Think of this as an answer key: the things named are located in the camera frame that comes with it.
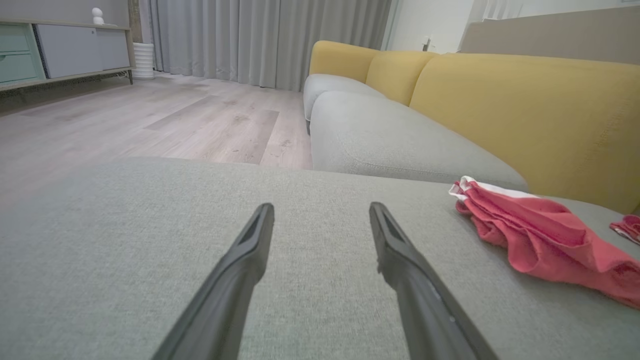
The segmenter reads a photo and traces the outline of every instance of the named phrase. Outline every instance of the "white vase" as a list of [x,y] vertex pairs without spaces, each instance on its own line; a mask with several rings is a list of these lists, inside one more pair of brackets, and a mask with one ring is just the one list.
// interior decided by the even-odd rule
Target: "white vase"
[[131,70],[134,79],[148,80],[154,75],[154,45],[133,43],[133,55],[136,58],[136,68]]

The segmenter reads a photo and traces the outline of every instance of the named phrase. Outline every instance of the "gray fabric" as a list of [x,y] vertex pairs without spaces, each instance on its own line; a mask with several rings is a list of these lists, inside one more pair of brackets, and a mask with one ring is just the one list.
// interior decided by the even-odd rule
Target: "gray fabric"
[[343,91],[353,92],[356,94],[368,95],[373,97],[381,97],[386,99],[381,92],[374,88],[361,83],[354,79],[345,78],[344,76],[313,74],[309,75],[305,82],[305,91],[303,93],[303,102],[305,105],[305,119],[311,121],[311,111],[313,110],[316,99],[327,91]]
[[391,0],[152,0],[157,69],[300,91],[311,49],[379,49]]
[[449,184],[468,175],[527,189],[522,176],[502,160],[398,102],[326,92],[311,116],[314,170]]
[[[240,359],[407,359],[376,271],[382,201],[502,359],[631,359],[640,311],[515,272],[448,184],[253,165],[129,159],[0,216],[2,359],[148,359],[255,207],[275,205]],[[604,240],[613,211],[562,200]]]

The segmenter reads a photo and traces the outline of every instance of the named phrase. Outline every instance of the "wooden floor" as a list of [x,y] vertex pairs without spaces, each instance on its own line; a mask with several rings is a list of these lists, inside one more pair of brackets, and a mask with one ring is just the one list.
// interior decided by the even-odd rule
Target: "wooden floor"
[[16,100],[3,99],[0,206],[77,167],[131,156],[311,168],[301,93],[156,75],[133,86],[94,81],[44,102],[22,95],[30,105],[11,110]]

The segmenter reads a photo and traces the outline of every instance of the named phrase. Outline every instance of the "yellow sofa backrest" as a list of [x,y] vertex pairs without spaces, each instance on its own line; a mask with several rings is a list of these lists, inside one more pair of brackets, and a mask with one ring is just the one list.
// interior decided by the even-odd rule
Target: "yellow sofa backrest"
[[445,54],[410,107],[511,165],[532,193],[622,213],[640,203],[640,66]]
[[371,60],[366,84],[409,106],[420,73],[435,56],[438,54],[421,51],[380,51]]
[[364,83],[367,81],[371,60],[379,53],[379,50],[366,47],[320,40],[311,50],[309,75],[344,76]]

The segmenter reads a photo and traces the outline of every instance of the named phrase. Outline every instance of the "white wall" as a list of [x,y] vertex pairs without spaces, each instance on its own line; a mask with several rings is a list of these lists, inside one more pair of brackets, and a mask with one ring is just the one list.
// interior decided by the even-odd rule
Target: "white wall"
[[0,18],[93,23],[100,8],[107,24],[129,26],[127,0],[0,0]]
[[525,0],[520,17],[638,5],[640,1],[622,3],[620,0]]
[[391,50],[422,50],[431,36],[430,51],[458,50],[474,0],[401,0]]

